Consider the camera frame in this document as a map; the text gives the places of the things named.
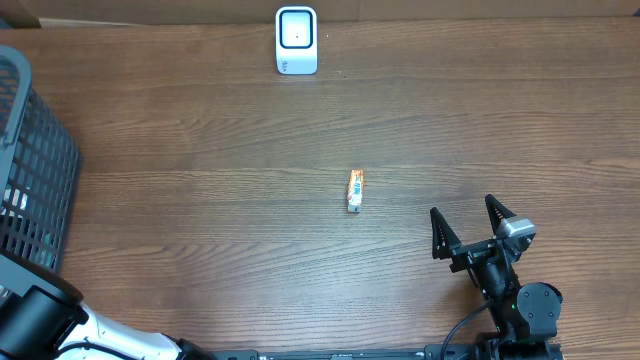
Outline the small orange juice carton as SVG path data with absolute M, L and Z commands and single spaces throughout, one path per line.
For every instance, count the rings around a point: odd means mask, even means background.
M 347 188 L 347 210 L 350 213 L 360 213 L 363 203 L 364 172 L 359 169 L 351 171 Z

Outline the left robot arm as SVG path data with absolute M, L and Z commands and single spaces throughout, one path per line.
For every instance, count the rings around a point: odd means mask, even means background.
M 208 351 L 186 339 L 136 330 L 94 312 L 58 274 L 1 250 L 3 359 L 262 359 L 255 350 Z

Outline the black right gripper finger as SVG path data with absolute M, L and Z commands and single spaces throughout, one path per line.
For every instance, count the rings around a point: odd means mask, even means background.
M 500 201 L 498 201 L 492 194 L 485 196 L 485 205 L 488 211 L 492 231 L 494 235 L 498 234 L 498 228 L 501 221 L 505 218 L 515 217 L 516 214 L 505 207 Z
M 437 207 L 433 207 L 430 210 L 430 219 L 432 225 L 432 257 L 440 260 L 451 258 L 454 252 L 462 246 L 461 241 Z

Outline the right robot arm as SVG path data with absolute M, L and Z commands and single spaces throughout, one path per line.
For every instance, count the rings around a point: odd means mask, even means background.
M 430 210 L 435 259 L 449 259 L 453 273 L 465 271 L 478 288 L 484 304 L 461 320 L 442 343 L 442 359 L 561 359 L 558 345 L 549 340 L 557 335 L 563 296 L 544 282 L 521 284 L 513 264 L 530 247 L 535 225 L 518 216 L 493 195 L 485 197 L 493 236 L 464 245 L 444 216 Z M 476 336 L 471 345 L 454 354 L 449 348 L 457 331 L 487 310 L 494 322 L 493 332 Z

